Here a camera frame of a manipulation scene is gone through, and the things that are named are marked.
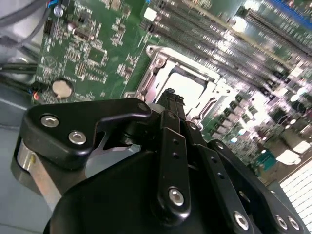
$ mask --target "green circuit board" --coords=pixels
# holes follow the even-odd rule
[[[211,45],[218,47],[220,41],[230,41],[231,45],[238,46],[249,56],[234,53],[229,50],[219,52],[228,59],[229,64],[224,63],[231,69],[249,69],[253,66],[251,58],[257,60],[262,66],[253,68],[253,72],[242,73],[250,80],[256,80],[256,76],[269,77],[270,71],[278,70],[290,73],[297,69],[301,62],[294,55],[293,50],[287,45],[274,40],[264,34],[260,28],[247,23],[240,15],[242,8],[252,8],[258,14],[270,22],[278,25],[279,29],[306,48],[312,50],[312,33],[300,25],[282,11],[277,10],[270,1],[265,0],[173,0],[173,2],[185,5],[184,12],[192,16],[198,22],[207,20],[207,13],[215,17],[210,18],[210,33],[219,41],[211,39]],[[217,67],[207,62],[202,62],[194,55],[189,47],[196,47],[192,40],[186,41],[186,32],[193,30],[193,24],[180,16],[174,15],[170,23],[183,25],[185,31],[176,27],[170,28],[166,36],[152,33],[150,22],[144,14],[147,8],[162,12],[164,15],[167,8],[160,9],[161,0],[63,0],[62,4],[53,7],[61,7],[62,16],[56,16],[53,11],[44,29],[44,37],[41,47],[41,59],[36,73],[36,81],[49,85],[47,90],[38,93],[39,103],[62,103],[76,101],[92,101],[113,98],[133,97],[141,80],[151,62],[146,54],[147,45],[161,45],[171,47],[176,51],[202,63],[226,79],[233,89],[241,93],[246,99],[251,98],[254,92],[244,87],[241,80],[231,74],[220,71]],[[306,16],[312,13],[312,5],[305,0],[293,1],[294,8],[304,12]],[[296,80],[310,84],[312,69],[308,62],[301,64],[300,75]],[[53,92],[51,85],[56,80],[65,80],[70,83],[72,94],[67,98],[59,98]],[[213,138],[211,131],[218,123],[226,105],[221,98],[209,114],[202,120],[202,134],[206,140]],[[305,97],[300,101],[307,102]],[[284,99],[276,106],[285,107],[291,114],[291,110]],[[268,107],[268,112],[275,106]],[[283,128],[280,125],[261,124],[260,129],[269,135],[278,135]],[[223,135],[221,140],[229,143],[232,132]],[[240,136],[239,142],[232,145],[232,149],[246,163],[253,162],[258,157],[255,144],[249,136]]]

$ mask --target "black metal bracket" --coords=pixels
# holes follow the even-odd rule
[[[226,145],[204,141],[186,119],[180,96],[167,90],[158,104],[163,108],[158,112],[138,99],[122,99],[38,106],[26,113],[15,159],[46,200],[50,193],[36,171],[59,185],[54,191],[61,198],[51,205],[56,205],[51,234],[124,228],[131,233],[201,234],[211,233],[208,223],[215,230],[214,219],[222,233],[303,233],[301,223]],[[92,178],[81,176],[91,155],[131,144],[140,144],[141,152]],[[59,175],[72,182],[64,185]],[[127,201],[120,200],[123,188]],[[94,209],[107,213],[106,221],[99,221]],[[118,219],[117,225],[115,213],[131,221]]]

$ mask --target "bolt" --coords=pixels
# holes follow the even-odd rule
[[[195,124],[193,124],[193,123],[190,123],[190,127],[191,127],[192,129],[194,129],[194,130],[197,129],[197,126],[196,126]]]
[[[143,103],[139,103],[138,106],[139,106],[139,108],[140,108],[141,110],[147,111],[147,107],[146,107],[146,105],[144,105]]]
[[[291,223],[291,225],[293,226],[293,228],[295,228],[296,230],[299,230],[299,225],[297,224],[297,222],[290,216],[287,217],[289,222]]]
[[[178,189],[169,190],[169,198],[176,206],[182,206],[184,203],[184,197]]]
[[[288,227],[287,227],[287,224],[285,223],[285,221],[278,215],[275,215],[276,217],[276,220],[278,222],[278,224],[284,229],[284,230],[287,230]]]
[[[44,116],[41,118],[41,124],[48,128],[55,128],[59,125],[59,120],[54,116]]]
[[[217,145],[221,150],[224,149],[223,145],[222,145],[220,142],[217,142],[216,145]]]
[[[87,141],[87,137],[82,132],[73,131],[69,134],[68,139],[75,145],[83,145]]]
[[[234,218],[236,223],[245,231],[249,229],[249,224],[247,219],[238,211],[234,212]]]
[[[176,118],[175,115],[174,115],[173,113],[171,113],[171,112],[168,112],[168,116],[169,116],[170,118],[173,118],[173,119]]]
[[[155,64],[157,67],[162,67],[165,64],[165,60],[162,58],[157,58]]]

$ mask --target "gray cable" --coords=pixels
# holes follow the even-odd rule
[[[44,25],[44,23],[47,21],[49,14],[50,14],[51,9],[50,8],[46,8],[43,14],[42,19],[39,21],[38,25],[34,28],[34,30],[31,32],[31,34],[29,36],[27,36],[26,38],[24,38],[23,40],[21,40],[20,42],[17,43],[5,43],[4,41],[1,43],[2,46],[5,46],[9,49],[12,48],[20,48],[24,45],[27,45],[28,43],[30,43],[32,41],[32,39],[35,37],[36,34],[38,34],[38,32],[41,30],[42,26]]]
[[[17,130],[20,129],[20,127],[19,126],[13,126],[13,125],[7,125],[7,124],[0,123],[0,129],[17,131]]]
[[[47,0],[35,0],[34,2],[25,6],[24,8],[0,18],[0,29],[6,28],[12,24],[15,24],[27,18],[46,3]]]

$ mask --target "mounting hole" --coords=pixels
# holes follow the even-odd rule
[[[210,159],[211,159],[212,162],[214,162],[214,163],[217,163],[217,162],[218,162],[214,157],[211,157]]]
[[[173,156],[175,159],[179,159],[179,158],[180,158],[180,156],[179,156],[176,152],[172,153],[172,156]]]
[[[225,179],[225,177],[223,176],[223,174],[221,174],[220,172],[218,173],[218,177],[219,177],[220,179]]]

